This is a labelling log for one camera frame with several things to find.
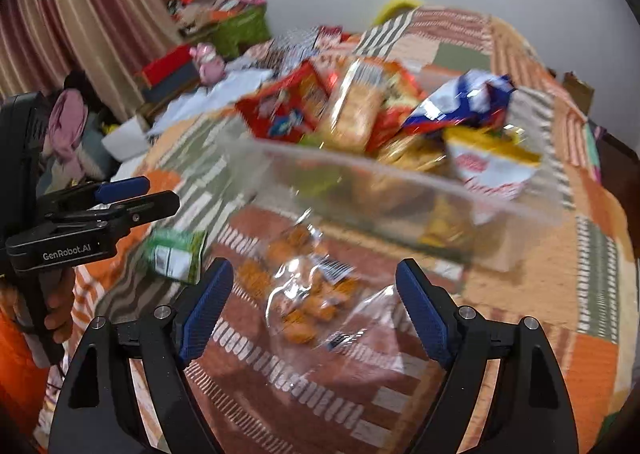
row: silver bolt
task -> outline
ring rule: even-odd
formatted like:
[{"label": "silver bolt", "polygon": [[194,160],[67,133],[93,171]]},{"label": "silver bolt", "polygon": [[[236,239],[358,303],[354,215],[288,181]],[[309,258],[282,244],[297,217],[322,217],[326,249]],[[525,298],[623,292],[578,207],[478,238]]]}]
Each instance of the silver bolt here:
[{"label": "silver bolt", "polygon": [[107,322],[107,319],[105,319],[102,315],[100,315],[99,317],[96,317],[91,321],[91,327],[93,329],[100,329],[102,326],[106,324],[106,322]]},{"label": "silver bolt", "polygon": [[171,315],[171,308],[169,308],[168,306],[158,306],[154,310],[154,317],[156,317],[156,319],[166,319],[170,315]]},{"label": "silver bolt", "polygon": [[474,310],[471,306],[460,306],[458,308],[458,313],[462,319],[475,319],[476,318],[476,310]]},{"label": "silver bolt", "polygon": [[534,319],[533,317],[525,317],[524,325],[529,329],[538,329],[538,326],[540,326],[540,323],[538,322],[538,320]]}]

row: blue gripper pad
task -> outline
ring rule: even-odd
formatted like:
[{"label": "blue gripper pad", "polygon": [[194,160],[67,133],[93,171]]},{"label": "blue gripper pad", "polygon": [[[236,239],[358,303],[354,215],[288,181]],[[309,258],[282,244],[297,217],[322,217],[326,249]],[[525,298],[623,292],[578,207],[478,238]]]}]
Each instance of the blue gripper pad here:
[{"label": "blue gripper pad", "polygon": [[206,287],[202,295],[182,324],[182,344],[178,357],[185,365],[200,358],[209,342],[213,328],[234,285],[234,270],[231,263],[226,259],[215,259],[200,282],[185,290],[201,288],[200,285],[203,283]]},{"label": "blue gripper pad", "polygon": [[121,179],[104,183],[95,190],[94,198],[98,203],[115,203],[129,198],[144,196],[151,189],[151,183],[146,176]]},{"label": "blue gripper pad", "polygon": [[398,263],[396,268],[396,288],[427,355],[448,370],[453,363],[453,355],[448,347],[447,326],[406,260]]}]

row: pink stuffed animal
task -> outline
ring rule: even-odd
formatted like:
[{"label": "pink stuffed animal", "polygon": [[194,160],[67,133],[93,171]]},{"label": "pink stuffed animal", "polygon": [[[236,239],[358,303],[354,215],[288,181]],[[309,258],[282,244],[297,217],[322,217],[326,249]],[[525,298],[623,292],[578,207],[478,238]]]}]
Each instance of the pink stuffed animal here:
[{"label": "pink stuffed animal", "polygon": [[198,43],[189,54],[200,73],[200,81],[205,86],[214,86],[225,77],[225,61],[209,43]]}]

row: curtain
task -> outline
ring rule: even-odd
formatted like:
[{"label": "curtain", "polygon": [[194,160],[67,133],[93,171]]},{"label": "curtain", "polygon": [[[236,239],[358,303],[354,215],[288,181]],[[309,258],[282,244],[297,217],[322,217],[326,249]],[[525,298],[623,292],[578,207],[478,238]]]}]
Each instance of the curtain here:
[{"label": "curtain", "polygon": [[166,0],[2,0],[0,94],[47,94],[85,70],[124,121],[143,102],[132,75],[177,44]]}]

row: human hand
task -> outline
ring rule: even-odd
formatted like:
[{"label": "human hand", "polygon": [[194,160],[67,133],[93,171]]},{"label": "human hand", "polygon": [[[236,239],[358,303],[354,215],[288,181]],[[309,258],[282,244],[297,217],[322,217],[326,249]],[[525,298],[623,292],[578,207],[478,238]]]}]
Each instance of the human hand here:
[{"label": "human hand", "polygon": [[[74,285],[76,273],[74,269],[65,269],[56,289],[49,295],[47,306],[50,311],[44,320],[47,329],[55,330],[53,340],[62,344],[71,336],[73,321],[71,308],[74,305]],[[10,320],[15,320],[15,312],[18,303],[18,291],[6,283],[0,281],[0,311]]]}]

